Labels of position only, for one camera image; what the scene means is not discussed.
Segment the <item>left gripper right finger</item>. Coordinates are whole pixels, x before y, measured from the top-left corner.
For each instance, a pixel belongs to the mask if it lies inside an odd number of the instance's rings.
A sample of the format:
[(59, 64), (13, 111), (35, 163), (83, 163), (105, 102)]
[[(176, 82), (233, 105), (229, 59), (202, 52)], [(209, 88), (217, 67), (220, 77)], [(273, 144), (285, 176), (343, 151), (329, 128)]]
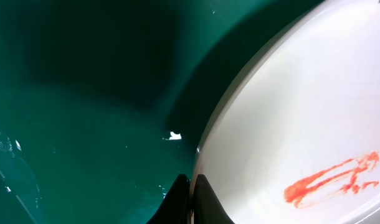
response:
[(197, 176), (192, 204), (194, 224), (234, 224), (204, 174)]

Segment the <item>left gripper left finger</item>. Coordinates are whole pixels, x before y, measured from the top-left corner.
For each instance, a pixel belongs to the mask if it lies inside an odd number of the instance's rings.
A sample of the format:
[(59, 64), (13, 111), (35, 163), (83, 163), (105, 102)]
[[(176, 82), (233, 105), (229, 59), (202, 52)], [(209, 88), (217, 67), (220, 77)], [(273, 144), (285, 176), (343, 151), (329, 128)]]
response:
[(189, 179), (179, 174), (156, 213), (146, 224), (186, 224), (189, 208)]

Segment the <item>white plate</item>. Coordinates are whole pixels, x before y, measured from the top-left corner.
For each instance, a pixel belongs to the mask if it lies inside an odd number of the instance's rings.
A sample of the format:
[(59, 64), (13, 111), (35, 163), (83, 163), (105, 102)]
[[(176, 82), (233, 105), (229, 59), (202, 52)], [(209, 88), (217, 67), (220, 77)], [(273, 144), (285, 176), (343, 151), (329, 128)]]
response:
[(234, 223), (380, 223), (380, 1), (323, 1), (243, 67), (191, 179)]

